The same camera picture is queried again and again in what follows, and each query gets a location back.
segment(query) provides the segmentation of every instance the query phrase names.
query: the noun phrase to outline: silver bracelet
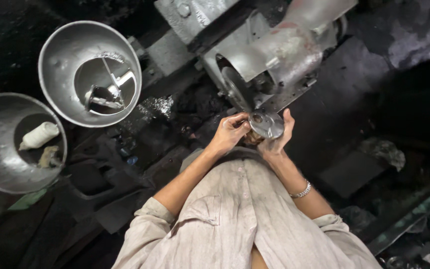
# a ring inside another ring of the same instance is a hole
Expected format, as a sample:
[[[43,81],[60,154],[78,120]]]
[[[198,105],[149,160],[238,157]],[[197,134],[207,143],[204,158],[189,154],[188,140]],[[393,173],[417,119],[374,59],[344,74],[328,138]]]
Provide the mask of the silver bracelet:
[[[290,194],[291,198],[301,198],[303,196],[305,196],[306,194],[308,194],[311,190],[311,183],[309,181],[306,181],[308,183],[308,185],[306,186],[306,189],[302,192],[302,193],[298,193],[298,194]]]

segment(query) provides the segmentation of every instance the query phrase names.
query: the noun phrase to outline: rolled-up sleeve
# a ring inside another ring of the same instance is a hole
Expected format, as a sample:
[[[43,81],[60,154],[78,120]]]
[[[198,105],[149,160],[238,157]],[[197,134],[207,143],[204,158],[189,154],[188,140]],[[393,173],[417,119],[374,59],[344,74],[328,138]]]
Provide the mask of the rolled-up sleeve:
[[[356,268],[380,269],[381,266],[366,245],[338,215],[325,215],[313,220],[316,225],[352,260]]]
[[[174,216],[154,198],[148,199],[134,215],[112,269],[140,268],[152,249],[169,233],[174,221]]]

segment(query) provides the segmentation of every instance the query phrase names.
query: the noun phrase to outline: nut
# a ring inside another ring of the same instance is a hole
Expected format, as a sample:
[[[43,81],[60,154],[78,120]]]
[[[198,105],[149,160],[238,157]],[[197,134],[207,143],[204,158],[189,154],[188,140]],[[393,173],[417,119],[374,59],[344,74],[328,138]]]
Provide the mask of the nut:
[[[185,4],[185,3],[178,5],[177,11],[179,12],[180,16],[182,16],[184,18],[187,18],[192,13],[190,11],[190,6]]]

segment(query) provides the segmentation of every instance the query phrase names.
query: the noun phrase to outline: cloth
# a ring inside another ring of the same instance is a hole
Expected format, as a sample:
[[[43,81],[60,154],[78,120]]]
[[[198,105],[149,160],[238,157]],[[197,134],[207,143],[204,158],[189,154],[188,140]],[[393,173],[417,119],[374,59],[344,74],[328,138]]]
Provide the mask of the cloth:
[[[270,269],[381,268],[339,216],[299,211],[257,157],[228,159],[194,188],[175,223],[153,198],[136,211],[112,268],[250,269],[254,244]]]

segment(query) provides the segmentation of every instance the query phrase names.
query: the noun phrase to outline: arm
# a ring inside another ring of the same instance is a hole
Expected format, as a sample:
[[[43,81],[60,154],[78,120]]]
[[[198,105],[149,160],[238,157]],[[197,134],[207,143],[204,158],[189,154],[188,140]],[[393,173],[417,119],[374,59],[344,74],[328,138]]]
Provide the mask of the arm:
[[[306,189],[307,183],[295,164],[288,158],[283,147],[291,139],[295,120],[290,110],[283,112],[285,132],[282,137],[263,141],[258,150],[277,174],[290,194],[298,194]],[[314,188],[301,198],[294,198],[296,207],[303,212],[352,260],[355,268],[380,269],[373,254],[359,238],[349,232],[349,227],[341,217],[335,215],[330,205]]]
[[[244,122],[235,128],[237,123],[248,119],[248,113],[239,113],[221,120],[218,130],[194,162],[167,186],[154,195],[154,199],[164,205],[173,215],[178,215],[187,197],[195,186],[208,173],[210,168],[239,142],[250,131],[250,124]]]
[[[237,123],[247,119],[247,113],[222,119],[214,138],[200,156],[135,212],[112,269],[134,269],[143,265],[152,249],[169,233],[174,216],[182,210],[195,186],[213,164],[250,131],[248,122],[235,128]]]
[[[258,151],[270,164],[288,193],[298,194],[306,189],[307,182],[283,149],[291,139],[295,120],[291,117],[289,109],[285,109],[283,118],[285,122],[284,134],[275,140],[263,141],[258,146]],[[307,195],[301,198],[294,198],[293,201],[296,207],[312,220],[324,215],[334,214],[330,205],[314,188]]]

